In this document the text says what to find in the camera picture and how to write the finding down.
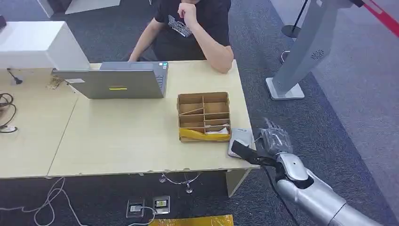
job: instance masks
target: yellow mat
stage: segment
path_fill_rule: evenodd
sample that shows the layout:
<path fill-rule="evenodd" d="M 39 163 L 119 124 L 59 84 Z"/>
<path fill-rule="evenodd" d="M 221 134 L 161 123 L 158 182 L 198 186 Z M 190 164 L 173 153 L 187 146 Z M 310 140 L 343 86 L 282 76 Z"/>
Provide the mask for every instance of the yellow mat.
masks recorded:
<path fill-rule="evenodd" d="M 185 219 L 155 219 L 150 226 L 234 226 L 233 215 Z"/>

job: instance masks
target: black cable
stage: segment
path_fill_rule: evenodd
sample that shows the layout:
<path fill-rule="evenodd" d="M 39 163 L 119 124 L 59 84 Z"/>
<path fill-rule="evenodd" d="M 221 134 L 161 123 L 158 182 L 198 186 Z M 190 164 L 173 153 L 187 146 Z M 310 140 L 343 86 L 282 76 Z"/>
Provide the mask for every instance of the black cable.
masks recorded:
<path fill-rule="evenodd" d="M 291 32 L 294 32 L 294 30 L 295 30 L 295 28 L 296 28 L 296 25 L 298 24 L 299 18 L 301 18 L 302 13 L 303 13 L 303 10 L 305 9 L 307 3 L 308 3 L 308 0 L 305 0 L 305 2 L 304 2 L 303 5 L 302 5 L 301 12 L 299 12 L 299 15 L 298 15 L 298 17 L 296 18 L 295 24 L 294 24 L 294 26 L 292 27 L 292 31 L 291 31 Z"/>
<path fill-rule="evenodd" d="M 281 203 L 283 203 L 283 206 L 286 208 L 286 211 L 288 212 L 288 214 L 290 215 L 293 223 L 296 226 L 299 226 L 298 221 L 295 219 L 294 215 L 291 213 L 291 211 L 289 210 L 288 206 L 286 205 L 286 202 L 283 200 L 283 198 L 280 196 L 280 194 L 277 192 L 276 188 L 274 187 L 273 184 L 273 180 L 271 179 L 271 176 L 269 174 L 269 172 L 267 171 L 265 166 L 262 166 L 262 168 L 264 169 L 264 171 L 266 172 L 267 178 L 269 179 L 269 183 L 271 185 L 271 188 L 273 189 L 274 193 L 276 194 L 277 198 L 280 199 Z"/>
<path fill-rule="evenodd" d="M 11 73 L 11 68 L 7 68 L 7 72 L 14 78 L 15 83 L 17 85 L 21 84 L 23 81 L 17 77 L 15 77 L 12 73 Z"/>
<path fill-rule="evenodd" d="M 9 96 L 9 97 L 10 97 L 10 100 L 8 100 L 7 98 L 5 98 L 4 95 Z M 14 112 L 13 112 L 11 118 L 10 118 L 6 123 L 0 125 L 0 133 L 13 133 L 13 132 L 15 132 L 15 131 L 18 130 L 17 127 L 15 127 L 15 129 L 12 130 L 12 131 L 7 131 L 7 132 L 1 131 L 1 130 L 7 128 L 7 125 L 8 125 L 8 124 L 14 119 L 14 117 L 15 117 L 17 108 L 16 108 L 16 106 L 13 104 L 13 102 L 14 102 L 14 97 L 13 97 L 11 94 L 9 94 L 9 93 L 0 93 L 0 100 L 1 100 L 2 98 L 5 99 L 6 102 L 5 102 L 5 103 L 0 103 L 0 108 L 12 106 L 12 107 L 14 108 Z"/>

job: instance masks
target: robotic arm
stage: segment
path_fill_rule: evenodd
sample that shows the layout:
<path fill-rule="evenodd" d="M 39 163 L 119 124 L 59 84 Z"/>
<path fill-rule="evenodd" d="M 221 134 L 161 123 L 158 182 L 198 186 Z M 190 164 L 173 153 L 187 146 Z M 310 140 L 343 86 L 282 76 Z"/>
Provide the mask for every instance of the robotic arm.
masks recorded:
<path fill-rule="evenodd" d="M 276 169 L 276 190 L 286 200 L 307 212 L 315 222 L 326 226 L 380 226 L 346 203 L 333 189 L 305 168 L 292 146 L 286 131 L 268 121 L 259 140 L 272 157 L 261 157 L 255 150 L 233 141 L 231 150 L 251 164 Z"/>

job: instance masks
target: graphic print on t-shirt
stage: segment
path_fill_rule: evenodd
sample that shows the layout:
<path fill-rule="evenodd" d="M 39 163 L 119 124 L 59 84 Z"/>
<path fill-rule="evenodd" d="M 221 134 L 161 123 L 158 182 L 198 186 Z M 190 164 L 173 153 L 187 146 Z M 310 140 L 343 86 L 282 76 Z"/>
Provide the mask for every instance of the graphic print on t-shirt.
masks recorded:
<path fill-rule="evenodd" d="M 180 21 L 176 21 L 176 19 L 173 16 L 169 15 L 168 19 L 169 19 L 169 22 L 168 22 L 169 27 L 171 27 L 173 30 L 177 31 L 183 37 L 188 37 L 192 34 L 190 29 L 185 24 L 183 24 Z"/>

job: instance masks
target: gray laptop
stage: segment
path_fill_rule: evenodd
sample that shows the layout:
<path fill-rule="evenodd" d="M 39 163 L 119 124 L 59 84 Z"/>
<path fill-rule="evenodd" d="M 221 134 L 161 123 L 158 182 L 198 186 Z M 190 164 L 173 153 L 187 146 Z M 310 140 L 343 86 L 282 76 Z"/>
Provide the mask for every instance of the gray laptop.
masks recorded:
<path fill-rule="evenodd" d="M 103 62 L 100 70 L 54 70 L 89 99 L 163 98 L 167 62 Z"/>

